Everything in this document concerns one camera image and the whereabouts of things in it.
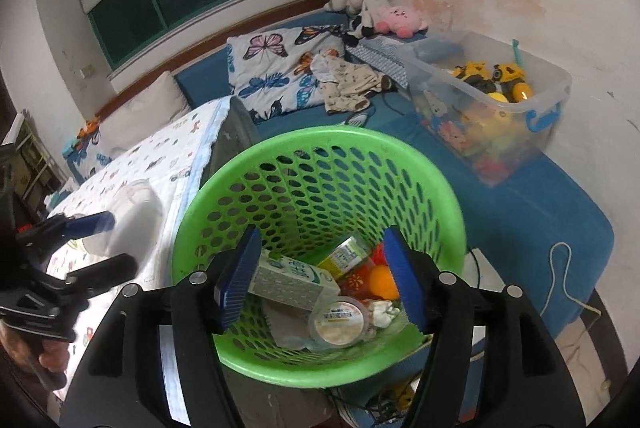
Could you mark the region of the left hand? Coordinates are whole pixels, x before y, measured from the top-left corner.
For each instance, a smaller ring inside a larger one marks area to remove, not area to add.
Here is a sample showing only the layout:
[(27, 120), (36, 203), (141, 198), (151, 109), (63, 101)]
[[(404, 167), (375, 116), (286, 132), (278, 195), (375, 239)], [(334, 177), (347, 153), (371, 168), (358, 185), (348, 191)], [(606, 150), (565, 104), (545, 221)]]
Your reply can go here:
[(63, 389), (65, 371), (70, 361), (66, 341), (42, 338), (1, 322), (1, 348), (19, 370), (34, 375), (48, 391)]

